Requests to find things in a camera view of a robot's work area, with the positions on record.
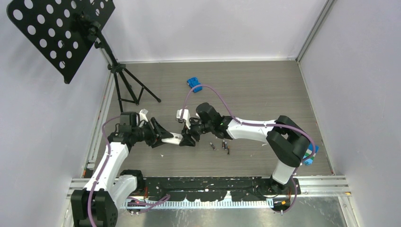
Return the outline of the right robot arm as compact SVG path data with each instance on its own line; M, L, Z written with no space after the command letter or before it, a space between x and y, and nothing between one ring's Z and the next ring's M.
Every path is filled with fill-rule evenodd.
M291 176L312 143L310 136L284 115L276 120L250 121L221 115L209 103L202 103L196 108L196 117L190 117L187 109L180 109L176 118L185 124L182 146L194 145L206 133L222 140L246 139L268 143L278 158L270 181L270 189L276 194L288 189Z

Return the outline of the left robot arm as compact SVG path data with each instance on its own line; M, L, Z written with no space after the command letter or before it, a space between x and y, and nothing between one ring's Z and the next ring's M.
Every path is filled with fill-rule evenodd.
M140 113L123 112L118 117L116 131L107 136L104 155L93 176L83 189L74 190L70 202L73 223L76 227L114 227L117 225L119 208L130 194L141 195L145 181L140 170L127 170L118 181L117 173L137 142L158 147L164 139L175 139L155 120L146 118L146 110Z

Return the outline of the white remote control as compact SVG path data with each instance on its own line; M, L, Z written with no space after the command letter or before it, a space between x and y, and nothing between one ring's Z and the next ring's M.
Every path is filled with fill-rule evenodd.
M168 144L179 145L183 139L183 136L181 134L177 134L177 133L172 133L172 135L173 135L173 137L171 137L171 138L162 139L162 142L168 143Z

